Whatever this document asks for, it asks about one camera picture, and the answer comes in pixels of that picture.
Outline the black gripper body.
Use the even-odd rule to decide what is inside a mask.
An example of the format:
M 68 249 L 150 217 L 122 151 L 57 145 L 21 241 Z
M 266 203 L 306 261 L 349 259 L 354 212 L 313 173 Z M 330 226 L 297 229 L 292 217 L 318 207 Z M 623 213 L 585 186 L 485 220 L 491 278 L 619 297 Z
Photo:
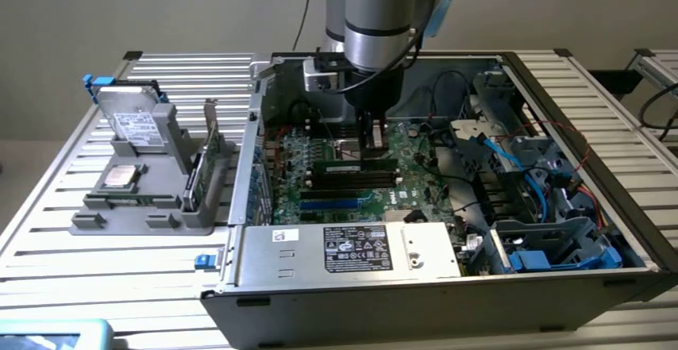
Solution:
M 344 93 L 344 98 L 356 111 L 385 113 L 397 104 L 403 87 L 403 73 L 403 66 L 397 66 Z

